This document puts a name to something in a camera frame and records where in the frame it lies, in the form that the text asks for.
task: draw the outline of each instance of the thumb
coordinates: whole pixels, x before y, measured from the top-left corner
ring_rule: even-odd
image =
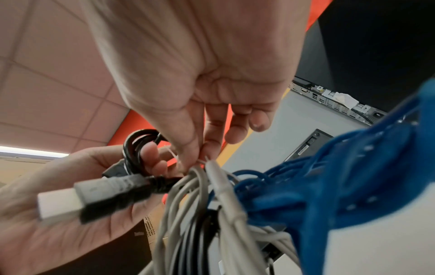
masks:
[[[202,145],[204,106],[190,102],[187,106],[171,111],[140,110],[147,119],[175,148],[178,153],[178,169],[187,172],[195,165]]]

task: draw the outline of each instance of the fluorescent light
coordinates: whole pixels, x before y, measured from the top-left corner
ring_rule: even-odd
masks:
[[[51,157],[51,158],[63,158],[63,157],[66,157],[67,155],[69,155],[69,154],[65,154],[65,153],[39,151],[39,150],[14,148],[14,147],[6,147],[6,146],[0,146],[0,153],[25,154],[25,155]]]

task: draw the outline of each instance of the blue ethernet cable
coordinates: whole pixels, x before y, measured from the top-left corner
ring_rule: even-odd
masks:
[[[418,124],[400,119],[419,112]],[[391,214],[435,179],[435,79],[382,121],[338,136],[312,156],[235,186],[252,225],[285,224],[305,275],[323,272],[328,232]]]

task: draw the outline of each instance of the ceiling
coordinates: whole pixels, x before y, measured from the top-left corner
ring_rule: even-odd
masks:
[[[78,0],[0,0],[0,145],[106,145],[129,109]]]

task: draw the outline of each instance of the person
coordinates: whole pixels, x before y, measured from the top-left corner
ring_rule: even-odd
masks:
[[[310,2],[306,0],[82,0],[88,24],[123,99],[175,147],[141,151],[153,175],[186,172],[214,159],[249,127],[270,127],[297,68]],[[120,146],[86,149],[0,188],[0,274],[28,275],[72,261],[130,230],[158,203],[99,221],[53,226],[38,221],[38,193],[96,179],[122,158]]]

